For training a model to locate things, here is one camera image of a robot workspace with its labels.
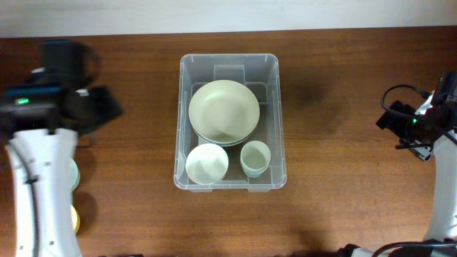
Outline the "mint green small bowl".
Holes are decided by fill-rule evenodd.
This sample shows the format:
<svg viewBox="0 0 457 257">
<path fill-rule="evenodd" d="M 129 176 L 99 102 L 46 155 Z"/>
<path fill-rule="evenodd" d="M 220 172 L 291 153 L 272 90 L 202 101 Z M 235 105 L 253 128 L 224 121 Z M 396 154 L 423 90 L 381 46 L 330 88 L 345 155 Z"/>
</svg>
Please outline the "mint green small bowl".
<svg viewBox="0 0 457 257">
<path fill-rule="evenodd" d="M 72 158 L 70 159 L 70 178 L 71 191 L 74 191 L 79 185 L 81 175 L 75 160 Z"/>
</svg>

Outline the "yellow small bowl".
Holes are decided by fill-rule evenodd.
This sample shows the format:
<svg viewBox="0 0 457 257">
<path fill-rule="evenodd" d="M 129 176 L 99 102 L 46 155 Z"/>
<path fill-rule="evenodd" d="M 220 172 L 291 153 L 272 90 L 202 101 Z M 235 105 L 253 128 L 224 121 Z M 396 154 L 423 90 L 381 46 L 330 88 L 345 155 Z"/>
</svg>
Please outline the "yellow small bowl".
<svg viewBox="0 0 457 257">
<path fill-rule="evenodd" d="M 78 214 L 77 210 L 74 208 L 74 206 L 71 206 L 71 219 L 72 219 L 74 233 L 78 233 L 81 220 L 80 220 L 79 214 Z"/>
</svg>

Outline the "dark blue bowl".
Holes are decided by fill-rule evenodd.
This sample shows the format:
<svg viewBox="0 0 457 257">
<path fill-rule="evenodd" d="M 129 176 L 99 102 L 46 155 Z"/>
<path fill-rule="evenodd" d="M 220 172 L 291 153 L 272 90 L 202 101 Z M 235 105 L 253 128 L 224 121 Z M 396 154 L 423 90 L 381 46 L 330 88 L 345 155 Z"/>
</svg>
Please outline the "dark blue bowl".
<svg viewBox="0 0 457 257">
<path fill-rule="evenodd" d="M 209 126 L 197 128 L 192 126 L 193 132 L 202 140 L 220 146 L 234 146 L 251 137 L 257 126 Z"/>
</svg>

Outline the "cream bowl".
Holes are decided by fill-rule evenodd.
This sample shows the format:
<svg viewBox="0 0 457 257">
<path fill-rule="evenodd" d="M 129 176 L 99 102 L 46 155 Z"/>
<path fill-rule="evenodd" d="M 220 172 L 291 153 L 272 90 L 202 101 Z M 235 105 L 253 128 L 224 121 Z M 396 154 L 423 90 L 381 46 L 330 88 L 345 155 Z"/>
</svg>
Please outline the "cream bowl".
<svg viewBox="0 0 457 257">
<path fill-rule="evenodd" d="M 258 125 L 260 106 L 254 93 L 243 84 L 230 80 L 212 81 L 196 91 L 189 104 L 192 126 Z"/>
</svg>

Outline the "white small bowl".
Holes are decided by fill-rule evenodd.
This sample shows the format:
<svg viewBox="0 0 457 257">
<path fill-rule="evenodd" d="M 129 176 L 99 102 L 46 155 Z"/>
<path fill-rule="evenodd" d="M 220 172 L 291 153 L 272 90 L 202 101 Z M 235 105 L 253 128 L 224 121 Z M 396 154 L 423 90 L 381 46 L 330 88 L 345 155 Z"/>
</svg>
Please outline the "white small bowl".
<svg viewBox="0 0 457 257">
<path fill-rule="evenodd" d="M 194 148 L 186 159 L 186 173 L 197 184 L 209 185 L 221 181 L 229 168 L 225 150 L 212 143 Z"/>
</svg>

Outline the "clear plastic storage bin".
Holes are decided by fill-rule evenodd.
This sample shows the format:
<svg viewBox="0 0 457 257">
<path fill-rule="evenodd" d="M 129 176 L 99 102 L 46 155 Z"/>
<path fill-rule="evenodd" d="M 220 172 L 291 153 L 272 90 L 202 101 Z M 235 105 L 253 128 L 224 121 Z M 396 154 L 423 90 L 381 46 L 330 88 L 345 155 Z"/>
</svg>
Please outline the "clear plastic storage bin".
<svg viewBox="0 0 457 257">
<path fill-rule="evenodd" d="M 193 192 L 282 188 L 287 182 L 279 61 L 273 54 L 187 54 L 180 60 L 174 183 Z M 241 164 L 245 144 L 261 141 L 268 166 L 250 177 Z M 228 156 L 223 178 L 192 181 L 186 159 L 198 146 L 219 145 Z"/>
</svg>

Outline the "light grey cup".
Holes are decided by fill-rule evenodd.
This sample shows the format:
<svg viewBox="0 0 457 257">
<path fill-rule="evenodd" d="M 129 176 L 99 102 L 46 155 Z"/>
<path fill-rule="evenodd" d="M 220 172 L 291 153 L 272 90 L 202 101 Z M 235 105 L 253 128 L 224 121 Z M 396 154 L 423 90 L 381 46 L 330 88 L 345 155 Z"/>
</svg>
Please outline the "light grey cup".
<svg viewBox="0 0 457 257">
<path fill-rule="evenodd" d="M 248 170 L 251 172 L 259 172 L 259 171 L 265 171 L 268 168 L 268 165 L 262 166 L 261 168 L 251 168 L 251 167 L 247 166 L 245 163 L 242 163 L 241 167 L 242 167 L 243 171 Z"/>
</svg>

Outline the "cream white cup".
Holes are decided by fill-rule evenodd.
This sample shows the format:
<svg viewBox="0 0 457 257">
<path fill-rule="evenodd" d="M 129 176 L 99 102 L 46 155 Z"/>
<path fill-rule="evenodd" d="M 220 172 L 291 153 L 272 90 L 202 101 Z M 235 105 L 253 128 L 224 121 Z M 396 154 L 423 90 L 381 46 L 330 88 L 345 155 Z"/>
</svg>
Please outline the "cream white cup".
<svg viewBox="0 0 457 257">
<path fill-rule="evenodd" d="M 262 141 L 249 141 L 241 149 L 241 163 L 251 168 L 261 168 L 269 165 L 271 161 L 271 150 Z"/>
</svg>

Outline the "mint green cup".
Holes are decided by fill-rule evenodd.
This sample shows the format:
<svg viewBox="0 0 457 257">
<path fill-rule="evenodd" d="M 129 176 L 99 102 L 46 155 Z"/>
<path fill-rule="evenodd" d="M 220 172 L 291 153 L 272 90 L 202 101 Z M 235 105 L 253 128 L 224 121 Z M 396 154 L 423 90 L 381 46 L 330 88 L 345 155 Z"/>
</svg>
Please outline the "mint green cup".
<svg viewBox="0 0 457 257">
<path fill-rule="evenodd" d="M 248 171 L 248 170 L 244 170 L 243 171 L 249 178 L 258 178 L 259 176 L 261 176 L 264 171 L 259 171 L 259 172 L 251 172 L 251 171 Z"/>
</svg>

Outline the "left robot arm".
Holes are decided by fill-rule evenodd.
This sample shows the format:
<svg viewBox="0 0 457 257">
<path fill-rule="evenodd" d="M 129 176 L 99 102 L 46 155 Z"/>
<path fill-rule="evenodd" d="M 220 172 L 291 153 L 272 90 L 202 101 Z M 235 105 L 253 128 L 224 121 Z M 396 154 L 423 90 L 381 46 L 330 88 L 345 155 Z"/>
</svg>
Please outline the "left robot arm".
<svg viewBox="0 0 457 257">
<path fill-rule="evenodd" d="M 1 90 L 1 135 L 14 179 L 17 256 L 80 256 L 72 220 L 71 161 L 81 136 L 120 117 L 85 44 L 50 40 L 42 67 Z"/>
</svg>

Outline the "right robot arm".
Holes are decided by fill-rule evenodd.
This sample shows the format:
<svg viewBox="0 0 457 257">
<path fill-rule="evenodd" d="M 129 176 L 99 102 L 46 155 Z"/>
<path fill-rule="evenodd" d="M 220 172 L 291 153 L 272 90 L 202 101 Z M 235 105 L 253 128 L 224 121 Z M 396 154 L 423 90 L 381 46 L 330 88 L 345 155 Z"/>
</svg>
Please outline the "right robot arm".
<svg viewBox="0 0 457 257">
<path fill-rule="evenodd" d="M 390 243 L 376 251 L 348 244 L 337 251 L 337 256 L 456 255 L 456 72 L 442 75 L 432 92 L 404 84 L 387 92 L 401 87 L 419 93 L 425 102 L 417 109 L 400 101 L 387 106 L 387 94 L 383 94 L 381 107 L 385 113 L 376 125 L 399 138 L 397 149 L 408 149 L 422 161 L 435 158 L 433 210 L 428 230 L 422 241 Z"/>
</svg>

